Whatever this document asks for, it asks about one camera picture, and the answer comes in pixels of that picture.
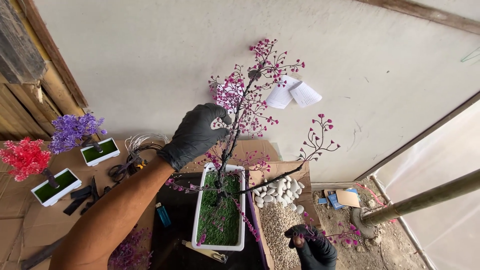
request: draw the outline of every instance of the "concrete base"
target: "concrete base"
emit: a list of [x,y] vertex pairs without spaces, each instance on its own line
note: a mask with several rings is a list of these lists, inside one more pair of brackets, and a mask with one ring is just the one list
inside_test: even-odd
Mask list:
[[366,226],[361,222],[361,215],[363,210],[359,208],[353,208],[350,211],[350,222],[360,230],[361,236],[365,239],[372,240],[375,238],[375,227]]

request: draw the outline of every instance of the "black tray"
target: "black tray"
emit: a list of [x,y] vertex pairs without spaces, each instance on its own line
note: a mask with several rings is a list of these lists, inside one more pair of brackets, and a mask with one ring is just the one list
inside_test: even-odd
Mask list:
[[[176,175],[181,175],[176,178],[175,182],[182,186],[199,185],[202,177],[201,173]],[[186,194],[165,185],[157,193],[156,203],[160,202],[165,206],[172,224],[164,228],[157,212],[155,212],[150,270],[263,270],[263,252],[260,252],[259,243],[256,242],[255,236],[252,235],[247,226],[245,226],[245,247],[242,251],[219,251],[220,254],[228,256],[225,264],[182,245],[182,240],[192,240],[193,217],[197,197],[197,193]],[[253,224],[250,205],[247,203],[246,206],[245,215]]]

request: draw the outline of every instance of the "gravel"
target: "gravel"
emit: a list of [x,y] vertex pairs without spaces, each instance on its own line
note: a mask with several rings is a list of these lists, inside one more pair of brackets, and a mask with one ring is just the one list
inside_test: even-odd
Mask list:
[[284,232],[294,225],[303,224],[302,215],[290,207],[283,208],[281,203],[271,203],[260,209],[260,220],[275,269],[289,270],[300,265],[297,251],[288,247],[290,239],[284,236]]

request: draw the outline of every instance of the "artificial grass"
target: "artificial grass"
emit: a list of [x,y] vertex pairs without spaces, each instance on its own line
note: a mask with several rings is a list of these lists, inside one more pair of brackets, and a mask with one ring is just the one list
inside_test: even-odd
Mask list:
[[[214,182],[216,180],[216,173],[208,173],[205,176],[205,183],[209,186],[215,186]],[[226,176],[225,177],[225,190],[229,193],[237,192],[240,190],[240,182],[238,177]],[[218,211],[216,212],[215,217],[212,219],[212,213],[216,211],[215,202],[216,202],[217,191],[203,191],[202,202],[200,205],[200,216],[205,220],[200,218],[198,220],[198,233],[197,233],[197,242],[202,236],[202,232],[206,229],[206,238],[203,245],[236,245],[239,237],[239,218],[240,213],[237,209],[236,203],[232,198],[223,198],[222,204]],[[239,195],[233,196],[235,199],[239,199]],[[220,227],[223,225],[223,231],[220,231],[217,228],[217,225],[220,224]]]
[[93,160],[96,160],[98,158],[101,158],[103,156],[106,156],[118,150],[115,147],[115,143],[113,142],[113,140],[109,140],[107,142],[101,143],[100,146],[102,147],[102,150],[103,150],[101,153],[95,150],[95,147],[92,147],[82,152],[87,162],[91,162]]
[[55,194],[57,194],[64,188],[70,186],[75,181],[77,181],[77,178],[70,171],[66,171],[62,175],[55,177],[55,182],[60,185],[59,187],[54,188],[49,184],[46,184],[34,192],[40,199],[40,201],[43,203],[46,202],[48,199],[52,198]]

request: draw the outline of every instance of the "dirt ground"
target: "dirt ground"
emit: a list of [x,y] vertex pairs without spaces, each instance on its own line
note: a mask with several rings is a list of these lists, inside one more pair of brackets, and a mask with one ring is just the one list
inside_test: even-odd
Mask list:
[[[364,179],[360,184],[365,184],[384,203],[370,180]],[[357,189],[361,198],[361,207],[374,209],[380,206],[368,190],[357,185],[354,188]],[[337,225],[340,221],[349,224],[350,207],[334,210],[326,204],[319,205],[318,198],[325,197],[323,191],[315,191],[312,196],[316,202],[315,208],[320,217],[320,223],[327,235],[341,232],[342,228]],[[346,243],[335,244],[338,251],[337,270],[425,269],[423,261],[414,254],[415,249],[397,221],[378,225],[376,239],[368,241],[357,235],[353,238],[358,240],[357,246]]]

